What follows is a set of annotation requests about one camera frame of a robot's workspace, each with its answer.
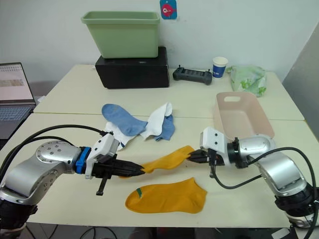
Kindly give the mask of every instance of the white sock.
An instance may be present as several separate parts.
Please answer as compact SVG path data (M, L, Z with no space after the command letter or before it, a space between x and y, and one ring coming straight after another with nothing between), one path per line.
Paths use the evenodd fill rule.
M169 116L172 113L172 105L170 102L162 105L157 110L155 110L148 119L148 124L146 125L145 131L140 133L140 135L146 139L150 135L160 135L162 130L162 125L165 116Z
M113 124L112 122L107 122L106 126L105 126L105 131L106 132L113 132L113 136L115 139L117 139L120 144L118 147L118 150L121 150L125 147L125 145L133 138L135 138L136 136L126 136L124 135L120 129Z

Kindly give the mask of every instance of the white table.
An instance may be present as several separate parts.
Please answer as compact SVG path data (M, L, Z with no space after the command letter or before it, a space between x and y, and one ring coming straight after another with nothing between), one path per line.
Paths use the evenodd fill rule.
M298 120L271 120L278 147L294 146L301 149L311 160L315 173L319 173L319 144L307 124ZM84 124L103 129L102 115L32 114L0 151L0 159L32 133L57 124ZM136 163L145 163L166 155L187 144L199 147L199 134L212 119L175 118L176 131L171 141L153 139L143 141L137 137L127 148L118 153L118 158ZM77 146L92 146L99 138L95 132L84 129L59 129L47 133L64 137ZM32 156L40 142L27 145L16 157L9 170ZM287 152L301 169L307 180L310 174L302 158ZM100 179L86 180L84 175L62 175L54 183L38 205L38 212L29 222L93 225L93 226L143 226L143 227L287 227L288 219L274 203L274 195L267 184L258 179L236 190L221 188L210 179L208 165L185 161L173 170L156 170L152 174L120 179L113 176L106 184L104 196L95 196ZM234 185L258 174L254 166L247 169L218 167L222 182ZM156 183L173 183L190 177L206 191L206 203L198 214L162 213L139 214L126 209L127 196L136 188Z
M92 65L76 65L34 112L100 115L104 104L113 103L134 116L149 116L164 103L171 102L175 117L212 118L216 94L232 91L228 74L207 86L175 81L172 72L168 88L108 90ZM304 120L276 74L268 72L267 77L267 91L258 100L268 119Z

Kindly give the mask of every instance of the blue paper cup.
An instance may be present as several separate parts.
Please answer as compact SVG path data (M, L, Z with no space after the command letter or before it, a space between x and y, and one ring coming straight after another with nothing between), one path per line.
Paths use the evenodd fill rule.
M225 72L228 60L225 57L217 56L213 59L213 77L222 78Z

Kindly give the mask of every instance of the plastic bag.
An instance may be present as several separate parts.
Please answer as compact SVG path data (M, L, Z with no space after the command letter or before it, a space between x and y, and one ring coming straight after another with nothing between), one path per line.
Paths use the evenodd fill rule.
M231 66L226 69L230 73L233 91L251 92L261 97L266 91L266 71L259 66Z

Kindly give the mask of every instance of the green plastic basket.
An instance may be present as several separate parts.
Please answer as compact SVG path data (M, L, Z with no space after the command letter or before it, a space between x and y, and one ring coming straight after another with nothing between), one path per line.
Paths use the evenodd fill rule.
M103 58L157 57L159 19L147 11L90 11L81 18Z

